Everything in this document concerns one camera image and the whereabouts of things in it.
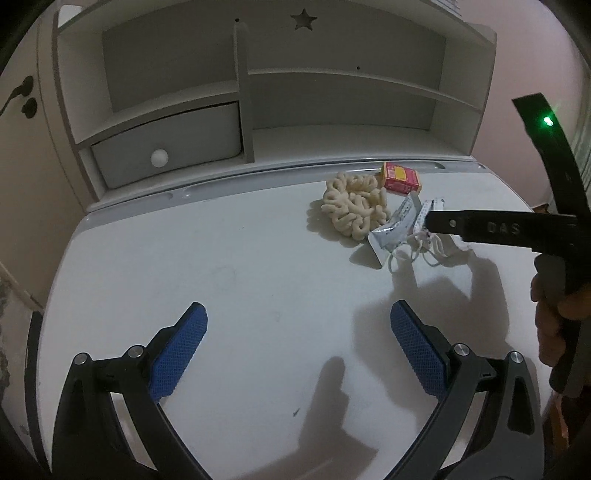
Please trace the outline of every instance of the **finger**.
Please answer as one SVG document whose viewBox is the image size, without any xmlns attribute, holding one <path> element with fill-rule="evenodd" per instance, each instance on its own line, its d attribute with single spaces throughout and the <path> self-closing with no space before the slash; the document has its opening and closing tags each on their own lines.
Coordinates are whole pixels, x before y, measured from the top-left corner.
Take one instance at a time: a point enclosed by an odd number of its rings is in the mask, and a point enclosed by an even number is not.
<svg viewBox="0 0 591 480">
<path fill-rule="evenodd" d="M 570 320 L 584 320 L 591 316 L 591 283 L 559 302 L 558 312 Z"/>
<path fill-rule="evenodd" d="M 562 327 L 560 316 L 545 300 L 535 306 L 535 326 L 547 336 L 557 336 Z"/>
<path fill-rule="evenodd" d="M 542 289 L 538 275 L 535 275 L 534 278 L 531 279 L 530 297 L 531 301 L 540 301 L 544 298 L 544 290 Z"/>
<path fill-rule="evenodd" d="M 555 367 L 566 350 L 564 339 L 559 336 L 549 336 L 538 330 L 540 343 L 540 361 L 549 367 Z"/>
</svg>

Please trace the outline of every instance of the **pink wall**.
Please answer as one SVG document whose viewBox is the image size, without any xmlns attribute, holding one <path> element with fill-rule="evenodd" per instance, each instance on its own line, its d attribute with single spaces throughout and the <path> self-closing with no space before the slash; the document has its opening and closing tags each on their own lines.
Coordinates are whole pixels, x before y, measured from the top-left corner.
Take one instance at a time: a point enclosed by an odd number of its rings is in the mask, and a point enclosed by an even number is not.
<svg viewBox="0 0 591 480">
<path fill-rule="evenodd" d="M 530 206 L 548 200 L 550 186 L 511 99 L 542 92 L 567 137 L 579 117 L 586 69 L 552 12 L 538 0 L 460 0 L 465 21 L 498 35 L 495 72 L 474 157 L 505 180 Z"/>
</svg>

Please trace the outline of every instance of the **blue gripper pad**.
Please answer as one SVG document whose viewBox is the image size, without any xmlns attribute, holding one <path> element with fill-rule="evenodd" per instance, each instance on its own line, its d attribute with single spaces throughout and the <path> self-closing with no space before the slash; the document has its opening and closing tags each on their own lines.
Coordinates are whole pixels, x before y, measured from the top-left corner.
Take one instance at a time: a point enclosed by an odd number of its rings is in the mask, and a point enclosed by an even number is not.
<svg viewBox="0 0 591 480">
<path fill-rule="evenodd" d="M 423 325 L 404 300 L 392 305 L 390 326 L 425 393 L 434 395 L 441 401 L 447 391 L 449 359 L 447 356 L 442 358 L 442 352 L 437 351 L 433 339 L 427 336 L 425 330 L 429 329 L 430 333 L 434 333 L 434 330 L 436 335 L 439 334 L 440 338 L 434 340 L 441 349 L 449 350 L 450 345 L 445 337 L 435 327 Z"/>
<path fill-rule="evenodd" d="M 194 303 L 181 320 L 182 324 L 152 364 L 149 388 L 156 403 L 172 394 L 207 331 L 207 313 L 201 304 Z"/>
</svg>

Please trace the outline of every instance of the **white door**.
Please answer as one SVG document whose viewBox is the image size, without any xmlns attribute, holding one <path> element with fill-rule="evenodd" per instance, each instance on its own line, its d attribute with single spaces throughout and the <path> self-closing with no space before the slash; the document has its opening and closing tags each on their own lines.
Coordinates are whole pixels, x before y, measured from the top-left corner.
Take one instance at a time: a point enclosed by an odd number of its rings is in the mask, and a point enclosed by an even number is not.
<svg viewBox="0 0 591 480">
<path fill-rule="evenodd" d="M 38 111 L 27 118 L 22 96 L 0 116 L 0 262 L 42 306 L 68 240 L 84 210 L 60 165 L 39 91 L 36 22 L 2 75 L 0 102 L 27 75 L 35 81 L 28 98 Z"/>
</svg>

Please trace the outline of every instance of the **door handle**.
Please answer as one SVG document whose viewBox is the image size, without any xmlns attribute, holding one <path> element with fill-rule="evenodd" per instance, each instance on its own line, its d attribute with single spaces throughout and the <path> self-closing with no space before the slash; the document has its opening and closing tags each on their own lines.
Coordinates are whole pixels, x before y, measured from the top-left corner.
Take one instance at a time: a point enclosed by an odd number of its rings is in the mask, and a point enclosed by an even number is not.
<svg viewBox="0 0 591 480">
<path fill-rule="evenodd" d="M 0 115 L 2 115 L 4 113 L 4 110 L 6 110 L 6 107 L 10 103 L 10 100 L 12 100 L 20 95 L 22 95 L 23 97 L 29 96 L 31 94 L 31 92 L 33 91 L 33 84 L 34 83 L 35 82 L 34 82 L 34 79 L 32 76 L 29 75 L 29 76 L 25 77 L 25 79 L 22 81 L 22 83 L 12 91 L 12 93 L 10 94 L 10 97 L 8 97 L 8 100 L 6 100 L 6 103 L 2 107 L 2 110 L 0 110 Z"/>
</svg>

